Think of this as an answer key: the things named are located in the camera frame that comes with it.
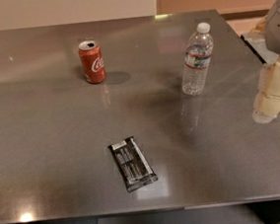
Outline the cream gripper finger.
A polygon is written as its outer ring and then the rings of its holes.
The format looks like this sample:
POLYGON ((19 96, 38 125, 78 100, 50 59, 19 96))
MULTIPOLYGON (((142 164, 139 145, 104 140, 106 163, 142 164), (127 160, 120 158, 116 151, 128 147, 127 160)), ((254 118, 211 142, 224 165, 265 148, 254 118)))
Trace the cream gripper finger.
POLYGON ((262 66, 258 81, 252 118, 264 124, 280 113, 280 56, 273 64, 265 63, 262 66))

